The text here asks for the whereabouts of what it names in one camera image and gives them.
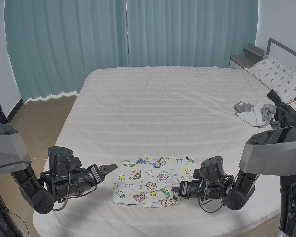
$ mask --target white bed sheet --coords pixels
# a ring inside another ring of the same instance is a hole
[[[244,69],[99,69],[86,79],[56,145],[72,149],[84,167],[119,165],[143,154],[185,154],[198,166],[211,156],[222,156],[225,172],[235,176],[244,143],[271,127],[250,126],[235,116],[233,105],[244,101],[260,109],[274,104],[268,92]],[[37,232],[57,237],[237,236],[280,213],[276,176],[260,176],[241,210],[222,207],[207,214],[196,201],[150,209],[114,204],[116,172],[91,195],[69,200],[62,211],[34,212]]]

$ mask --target tile floor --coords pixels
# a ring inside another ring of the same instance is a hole
[[[32,168],[38,178],[48,158],[47,149],[55,145],[75,100],[76,96],[63,96],[47,101],[29,101],[20,108],[10,123],[21,133],[28,154],[32,159]],[[33,226],[33,208],[23,199],[10,174],[0,176],[0,194],[9,211],[17,214],[26,222],[30,236],[39,237]],[[24,223],[14,215],[12,218],[27,235]],[[280,218],[277,215],[239,237],[262,237],[265,235],[273,237],[279,223]]]

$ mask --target teal curtain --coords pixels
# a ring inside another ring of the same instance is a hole
[[[130,66],[229,66],[255,42],[258,0],[126,0]]]
[[[5,0],[13,72],[24,101],[79,92],[94,70],[129,66],[126,0]]]

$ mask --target baseboard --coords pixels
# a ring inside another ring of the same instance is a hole
[[[9,123],[11,122],[12,118],[16,115],[16,113],[18,112],[18,110],[21,108],[22,105],[23,105],[23,100],[21,98],[20,101],[14,106],[14,108],[12,109],[12,111],[7,117]]]

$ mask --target gray nightstand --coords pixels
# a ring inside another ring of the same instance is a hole
[[[241,55],[231,55],[229,68],[231,69],[239,69],[239,68],[247,68],[249,69],[258,61],[263,60],[264,51],[255,45],[248,43],[248,48],[243,48],[245,56]]]

